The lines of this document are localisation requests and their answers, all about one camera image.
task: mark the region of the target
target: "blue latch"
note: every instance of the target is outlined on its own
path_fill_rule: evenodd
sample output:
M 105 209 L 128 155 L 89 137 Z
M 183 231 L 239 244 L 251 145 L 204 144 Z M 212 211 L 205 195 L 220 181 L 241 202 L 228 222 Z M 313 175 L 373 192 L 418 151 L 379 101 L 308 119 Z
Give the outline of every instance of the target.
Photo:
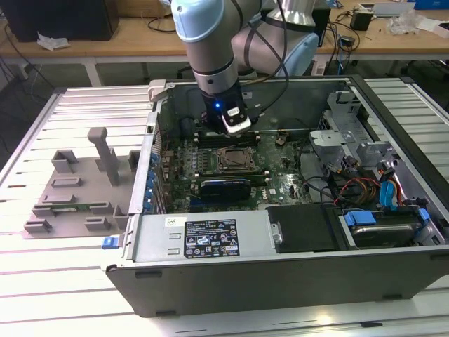
M 354 225 L 374 225 L 376 219 L 371 211 L 351 211 L 344 216 L 346 224 L 351 227 Z
M 159 156 L 155 153 L 151 153 L 149 156 L 149 163 L 151 165 L 156 165 L 157 163 L 159 163 Z
M 418 214 L 419 214 L 420 218 L 422 219 L 423 223 L 428 223 L 430 221 L 430 215 L 426 209 L 419 209 Z
M 397 209 L 396 205 L 393 205 L 395 190 L 396 186 L 391 181 L 384 181 L 380 185 L 379 202 L 383 207 L 389 207 L 392 211 Z
M 154 187 L 154 181 L 152 179 L 148 179 L 147 180 L 147 187 L 148 188 L 153 188 Z
M 102 249 L 118 249 L 119 238 L 118 237 L 105 237 L 101 245 Z

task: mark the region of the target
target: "white slatted table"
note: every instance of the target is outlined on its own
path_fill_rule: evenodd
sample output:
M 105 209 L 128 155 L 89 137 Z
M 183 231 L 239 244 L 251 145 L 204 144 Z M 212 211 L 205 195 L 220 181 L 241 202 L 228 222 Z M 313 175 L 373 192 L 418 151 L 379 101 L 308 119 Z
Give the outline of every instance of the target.
M 143 319 L 100 269 L 119 254 L 103 251 L 101 237 L 23 240 L 20 232 L 51 176 L 54 152 L 72 148 L 77 157 L 96 157 L 86 140 L 88 128 L 106 126 L 108 143 L 117 155 L 127 155 L 140 148 L 148 112 L 146 86 L 69 89 L 54 95 L 1 172 L 0 336 L 251 331 L 249 336 L 424 336 L 449 331 L 449 277 L 412 300 Z M 361 328 L 366 321 L 383 326 Z

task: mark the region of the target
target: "table leg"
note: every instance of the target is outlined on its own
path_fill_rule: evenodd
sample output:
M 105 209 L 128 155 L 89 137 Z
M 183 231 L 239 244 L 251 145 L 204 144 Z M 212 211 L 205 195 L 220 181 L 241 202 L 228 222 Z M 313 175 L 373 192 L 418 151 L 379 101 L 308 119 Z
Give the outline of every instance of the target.
M 399 64 L 399 61 L 397 61 L 397 60 L 391 62 L 390 68 L 388 69 L 388 72 L 387 72 L 387 76 L 391 76 L 391 77 L 395 76 L 394 71 L 398 67 L 398 64 Z
M 15 66 L 15 74 L 19 76 L 19 79 L 22 81 L 26 81 L 28 79 L 28 74 L 25 71 L 25 67 L 27 66 L 27 63 L 21 63 L 19 65 Z
M 148 64 L 147 63 L 140 63 L 140 66 L 142 67 L 144 81 L 149 81 Z
M 324 55 L 317 55 L 314 58 L 314 66 L 311 69 L 312 76 L 323 76 L 326 65 L 328 64 L 328 58 Z
M 100 74 L 98 73 L 95 61 L 90 60 L 85 62 L 84 67 L 86 67 L 87 75 L 91 81 L 91 86 L 103 86 L 103 82 L 100 78 Z

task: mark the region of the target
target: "red wire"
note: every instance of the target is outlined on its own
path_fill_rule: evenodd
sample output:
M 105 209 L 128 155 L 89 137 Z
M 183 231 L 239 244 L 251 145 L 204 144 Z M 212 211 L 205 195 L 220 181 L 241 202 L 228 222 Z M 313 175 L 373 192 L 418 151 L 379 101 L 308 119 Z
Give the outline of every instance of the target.
M 340 191 L 340 194 L 342 194 L 343 191 L 344 191 L 345 189 L 347 189 L 347 188 L 349 187 L 349 185 L 350 185 L 353 181 L 358 181 L 358 180 L 367 180 L 367 181 L 370 181 L 370 182 L 374 183 L 374 185 L 380 187 L 380 184 L 379 184 L 376 180 L 374 180 L 374 179 L 372 179 L 372 178 L 353 178 L 353 179 L 351 179 L 350 181 L 348 181 L 348 182 L 346 183 L 346 185 L 345 185 L 345 186 L 342 188 L 342 190 Z M 334 205 L 337 205 L 338 200 L 339 200 L 339 199 L 334 200 Z

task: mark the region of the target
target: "wooden desk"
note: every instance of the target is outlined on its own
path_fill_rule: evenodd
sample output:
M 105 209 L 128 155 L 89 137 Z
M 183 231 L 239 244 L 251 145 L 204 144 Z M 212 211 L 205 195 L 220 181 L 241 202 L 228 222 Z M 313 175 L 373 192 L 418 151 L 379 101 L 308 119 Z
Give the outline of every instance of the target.
M 374 0 L 371 2 L 385 2 L 388 0 Z M 355 7 L 360 1 L 342 0 L 344 8 L 330 12 L 331 20 L 345 11 Z M 426 18 L 449 20 L 449 10 L 418 11 Z M 432 33 L 420 30 L 417 34 L 393 35 L 387 30 L 389 19 L 378 18 L 370 23 L 368 31 L 358 32 L 361 40 L 359 47 L 352 53 L 352 60 L 440 60 L 449 58 L 449 40 Z M 341 21 L 349 25 L 351 18 Z M 340 34 L 355 37 L 355 34 L 343 26 L 338 27 Z M 324 67 L 333 51 L 333 37 L 326 33 L 323 46 L 318 50 L 314 64 L 314 74 L 323 74 Z
M 352 9 L 359 1 L 342 0 L 344 8 L 332 10 L 331 19 Z M 449 11 L 420 11 L 428 18 L 449 20 Z M 350 18 L 342 22 L 349 24 Z M 0 27 L 0 55 L 9 64 L 24 65 L 6 40 Z M 164 20 L 160 28 L 173 29 L 173 21 Z M 352 35 L 344 27 L 340 34 Z M 394 36 L 387 31 L 387 20 L 371 22 L 367 32 L 360 32 L 359 48 L 351 56 L 352 60 L 436 60 L 449 58 L 449 40 L 431 32 Z M 20 52 L 34 64 L 83 64 L 93 86 L 101 86 L 97 64 L 129 62 L 187 62 L 183 43 L 176 34 L 164 34 L 148 29 L 147 19 L 122 18 L 116 34 L 110 41 L 70 41 L 71 46 L 58 51 L 47 51 L 38 44 L 14 41 Z M 315 56 L 314 74 L 322 74 L 333 51 L 333 39 L 328 32 L 324 45 Z

